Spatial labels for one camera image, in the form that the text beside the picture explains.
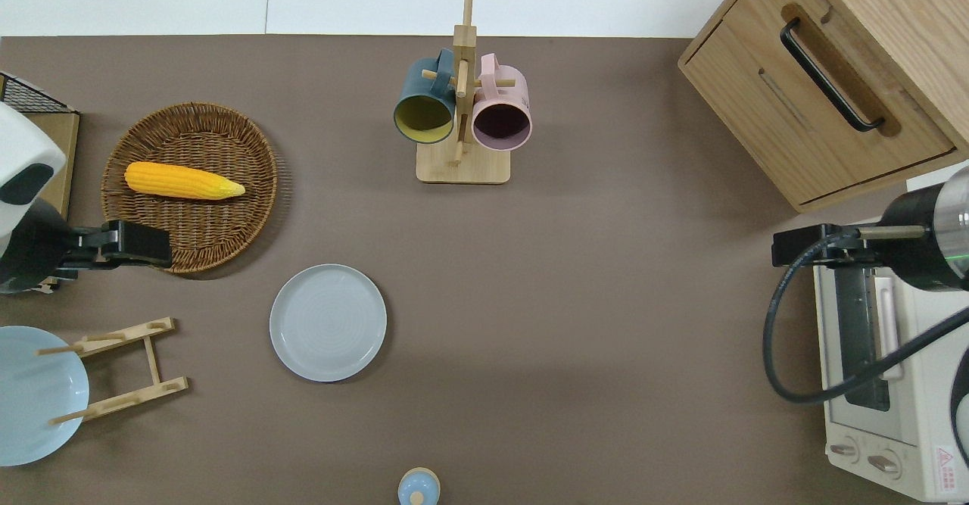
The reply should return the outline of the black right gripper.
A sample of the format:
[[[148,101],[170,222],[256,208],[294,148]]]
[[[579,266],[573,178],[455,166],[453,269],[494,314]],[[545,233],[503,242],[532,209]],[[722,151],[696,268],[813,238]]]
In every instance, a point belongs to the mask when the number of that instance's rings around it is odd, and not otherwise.
[[[798,229],[779,229],[771,236],[773,267],[863,267],[864,253],[857,226],[817,223]]]

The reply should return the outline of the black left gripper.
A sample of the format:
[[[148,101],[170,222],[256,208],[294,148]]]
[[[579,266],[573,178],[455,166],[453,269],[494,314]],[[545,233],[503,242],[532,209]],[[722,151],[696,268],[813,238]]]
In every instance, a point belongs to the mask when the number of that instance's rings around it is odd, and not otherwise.
[[[169,230],[124,220],[111,220],[99,228],[70,228],[68,252],[60,270],[114,270],[121,266],[158,267],[173,265]]]

